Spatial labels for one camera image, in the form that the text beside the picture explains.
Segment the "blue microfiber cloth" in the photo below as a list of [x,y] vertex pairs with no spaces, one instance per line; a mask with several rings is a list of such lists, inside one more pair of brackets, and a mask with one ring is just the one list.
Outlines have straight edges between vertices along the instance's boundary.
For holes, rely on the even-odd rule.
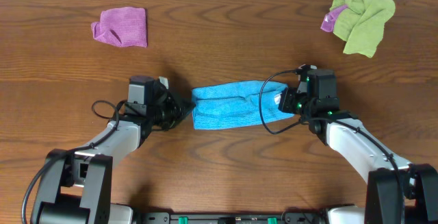
[[221,130],[261,125],[293,115],[279,110],[287,84],[250,80],[192,90],[194,129]]

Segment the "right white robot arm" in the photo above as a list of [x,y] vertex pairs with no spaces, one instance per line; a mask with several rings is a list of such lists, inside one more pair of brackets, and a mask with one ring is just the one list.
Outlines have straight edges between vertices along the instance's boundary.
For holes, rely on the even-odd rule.
[[436,223],[437,170],[391,151],[358,116],[339,107],[332,70],[305,65],[293,71],[296,88],[281,93],[279,110],[299,117],[326,146],[338,152],[367,184],[365,207],[327,210],[327,223]]

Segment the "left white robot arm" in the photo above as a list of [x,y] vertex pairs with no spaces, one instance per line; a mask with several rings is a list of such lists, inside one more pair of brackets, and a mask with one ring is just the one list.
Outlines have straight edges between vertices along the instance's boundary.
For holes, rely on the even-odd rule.
[[23,198],[23,223],[153,223],[155,217],[112,203],[112,173],[152,132],[174,129],[195,104],[165,77],[133,76],[128,97],[112,104],[106,128],[74,149],[54,149]]

